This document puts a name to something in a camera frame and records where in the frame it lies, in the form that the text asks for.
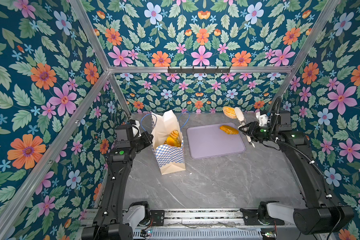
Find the orange fake bread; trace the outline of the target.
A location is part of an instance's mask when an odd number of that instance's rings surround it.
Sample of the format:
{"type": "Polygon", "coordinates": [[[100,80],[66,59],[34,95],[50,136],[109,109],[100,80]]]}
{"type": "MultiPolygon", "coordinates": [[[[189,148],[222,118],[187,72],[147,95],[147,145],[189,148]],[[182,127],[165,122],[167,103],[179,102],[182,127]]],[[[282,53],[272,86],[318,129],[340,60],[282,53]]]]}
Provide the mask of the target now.
{"type": "Polygon", "coordinates": [[[227,135],[238,135],[239,134],[238,129],[228,126],[228,125],[222,125],[222,126],[220,126],[219,129],[222,130],[227,135]]]}

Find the lilac plastic tray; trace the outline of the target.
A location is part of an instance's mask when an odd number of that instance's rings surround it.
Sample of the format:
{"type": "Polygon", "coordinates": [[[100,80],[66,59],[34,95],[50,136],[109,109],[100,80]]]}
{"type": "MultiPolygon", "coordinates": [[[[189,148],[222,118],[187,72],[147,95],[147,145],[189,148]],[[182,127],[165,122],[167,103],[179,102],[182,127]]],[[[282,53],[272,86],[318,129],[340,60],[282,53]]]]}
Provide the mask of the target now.
{"type": "Polygon", "coordinates": [[[245,151],[241,135],[229,135],[220,129],[221,126],[237,129],[234,123],[223,123],[191,127],[186,130],[190,155],[193,159],[221,157],[245,151]]]}

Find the blue checkered paper bag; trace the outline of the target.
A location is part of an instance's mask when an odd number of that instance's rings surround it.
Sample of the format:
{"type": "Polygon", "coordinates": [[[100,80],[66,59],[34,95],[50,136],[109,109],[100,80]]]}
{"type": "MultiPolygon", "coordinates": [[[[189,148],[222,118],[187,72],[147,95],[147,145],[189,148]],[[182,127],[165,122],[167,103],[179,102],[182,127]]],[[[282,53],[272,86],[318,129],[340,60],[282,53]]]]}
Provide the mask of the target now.
{"type": "Polygon", "coordinates": [[[162,175],[185,171],[184,141],[181,127],[175,113],[170,110],[162,115],[150,113],[152,117],[153,154],[158,163],[162,175]],[[172,147],[165,144],[165,141],[173,130],[180,133],[181,147],[172,147]]]}

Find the striped yellow bun fake bread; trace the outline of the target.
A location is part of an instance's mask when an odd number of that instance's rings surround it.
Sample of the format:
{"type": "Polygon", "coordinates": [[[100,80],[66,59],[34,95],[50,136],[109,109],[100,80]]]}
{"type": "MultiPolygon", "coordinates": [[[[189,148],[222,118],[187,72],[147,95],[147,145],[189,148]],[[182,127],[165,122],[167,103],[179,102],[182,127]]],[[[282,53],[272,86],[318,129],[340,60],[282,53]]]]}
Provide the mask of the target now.
{"type": "Polygon", "coordinates": [[[180,133],[179,133],[179,131],[173,130],[173,131],[170,133],[170,137],[173,138],[174,140],[179,139],[179,138],[180,138],[180,133]]]}

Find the brown sandwich fake bread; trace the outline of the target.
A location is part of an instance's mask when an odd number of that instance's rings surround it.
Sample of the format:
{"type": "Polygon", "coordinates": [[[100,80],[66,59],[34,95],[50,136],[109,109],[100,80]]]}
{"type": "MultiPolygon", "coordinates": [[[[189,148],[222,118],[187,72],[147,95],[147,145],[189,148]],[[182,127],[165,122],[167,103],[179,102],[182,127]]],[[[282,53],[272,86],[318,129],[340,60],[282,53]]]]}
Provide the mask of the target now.
{"type": "Polygon", "coordinates": [[[237,118],[236,113],[235,113],[235,108],[224,106],[222,108],[222,110],[223,110],[224,115],[227,116],[228,118],[230,118],[230,119],[237,118]]]}

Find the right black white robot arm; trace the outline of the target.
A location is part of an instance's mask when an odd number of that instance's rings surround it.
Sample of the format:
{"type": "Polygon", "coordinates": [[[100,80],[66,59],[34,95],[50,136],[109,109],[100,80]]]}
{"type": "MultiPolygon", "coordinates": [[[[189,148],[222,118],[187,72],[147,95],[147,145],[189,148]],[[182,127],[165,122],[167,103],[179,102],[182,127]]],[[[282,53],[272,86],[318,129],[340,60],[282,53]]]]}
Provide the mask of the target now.
{"type": "Polygon", "coordinates": [[[293,130],[290,112],[281,110],[280,106],[278,97],[270,114],[258,112],[257,120],[250,123],[240,108],[234,108],[233,112],[240,122],[238,130],[246,135],[251,145],[272,142],[285,154],[300,184],[306,207],[298,209],[277,201],[265,201],[259,204],[256,219],[263,225],[292,223],[304,235],[330,236],[353,219],[353,209],[343,205],[335,195],[334,183],[328,183],[336,180],[335,175],[325,175],[317,166],[307,136],[293,130]]]}

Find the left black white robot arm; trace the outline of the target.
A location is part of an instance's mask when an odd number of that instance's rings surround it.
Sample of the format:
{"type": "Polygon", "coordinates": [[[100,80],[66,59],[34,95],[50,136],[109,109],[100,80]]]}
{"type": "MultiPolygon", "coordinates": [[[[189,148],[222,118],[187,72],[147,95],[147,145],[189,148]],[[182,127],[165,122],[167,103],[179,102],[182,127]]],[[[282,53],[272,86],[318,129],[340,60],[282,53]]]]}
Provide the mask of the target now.
{"type": "Polygon", "coordinates": [[[153,142],[153,135],[141,132],[139,127],[139,121],[129,120],[115,128],[115,147],[106,157],[108,171],[103,197],[92,225],[83,229],[82,240],[132,240],[137,225],[147,218],[144,205],[133,206],[126,217],[123,213],[133,160],[153,142]]]}

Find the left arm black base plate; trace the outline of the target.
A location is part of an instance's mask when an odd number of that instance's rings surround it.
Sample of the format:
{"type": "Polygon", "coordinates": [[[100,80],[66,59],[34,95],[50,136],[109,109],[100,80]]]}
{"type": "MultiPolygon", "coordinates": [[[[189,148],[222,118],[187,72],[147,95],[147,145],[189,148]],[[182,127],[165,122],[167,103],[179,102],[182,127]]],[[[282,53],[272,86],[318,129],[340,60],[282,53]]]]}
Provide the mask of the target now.
{"type": "Polygon", "coordinates": [[[146,224],[147,227],[162,227],[164,226],[165,221],[165,214],[164,210],[150,210],[148,214],[148,223],[146,224]]]}

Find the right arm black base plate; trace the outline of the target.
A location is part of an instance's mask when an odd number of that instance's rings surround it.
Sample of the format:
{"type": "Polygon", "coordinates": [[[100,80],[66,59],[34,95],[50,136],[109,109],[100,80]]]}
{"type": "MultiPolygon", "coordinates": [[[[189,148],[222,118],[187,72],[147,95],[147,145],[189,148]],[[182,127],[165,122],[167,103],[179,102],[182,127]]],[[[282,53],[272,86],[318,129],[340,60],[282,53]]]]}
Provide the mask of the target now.
{"type": "Polygon", "coordinates": [[[285,221],[274,219],[271,217],[265,217],[263,213],[259,213],[258,209],[240,209],[240,212],[243,215],[243,220],[246,226],[284,226],[285,221]]]}

